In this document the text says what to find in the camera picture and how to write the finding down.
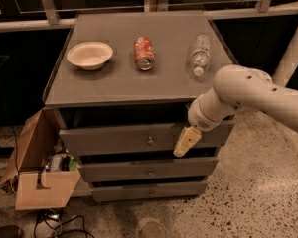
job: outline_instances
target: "water bottle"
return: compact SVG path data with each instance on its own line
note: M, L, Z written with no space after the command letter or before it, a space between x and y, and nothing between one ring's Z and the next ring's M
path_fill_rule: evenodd
M211 64L211 42L207 35L197 35L191 56L191 70L196 77L202 76Z

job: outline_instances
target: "concrete floor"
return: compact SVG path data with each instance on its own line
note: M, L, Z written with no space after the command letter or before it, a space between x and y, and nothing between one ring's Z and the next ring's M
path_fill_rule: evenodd
M238 114L235 120L201 196L105 204L89 196L72 198L62 221L83 215L86 230L97 238L137 238L150 221L168 238L298 237L298 135L260 112ZM0 226L16 224L25 238L34 237L38 211L15 211L14 201L14 194L0 189ZM80 219L64 230L73 228L81 228ZM37 237L48 234L40 223Z

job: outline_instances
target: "cabinet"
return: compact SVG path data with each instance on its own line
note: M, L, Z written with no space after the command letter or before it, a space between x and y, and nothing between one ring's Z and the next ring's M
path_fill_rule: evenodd
M212 68L201 80L188 66L195 36L212 37ZM156 62L134 63L133 44L147 36ZM84 71L62 58L47 86L60 136L79 162L95 201L191 196L203 193L217 153L233 128L229 117L183 158L173 149L188 105L212 87L214 73L233 63L216 31L199 11L81 14L65 54L85 41L102 41L114 56L102 70Z

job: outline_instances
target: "red soda can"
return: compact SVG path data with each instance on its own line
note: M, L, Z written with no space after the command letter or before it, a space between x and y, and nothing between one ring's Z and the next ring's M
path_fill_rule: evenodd
M139 69L149 70L153 67L155 57L151 42L147 37L138 37L135 42L135 62Z

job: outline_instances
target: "bowl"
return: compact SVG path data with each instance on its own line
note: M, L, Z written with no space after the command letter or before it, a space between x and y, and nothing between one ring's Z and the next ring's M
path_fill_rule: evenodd
M101 42L86 42L72 47L67 54L68 61L85 70L96 70L112 57L110 45Z

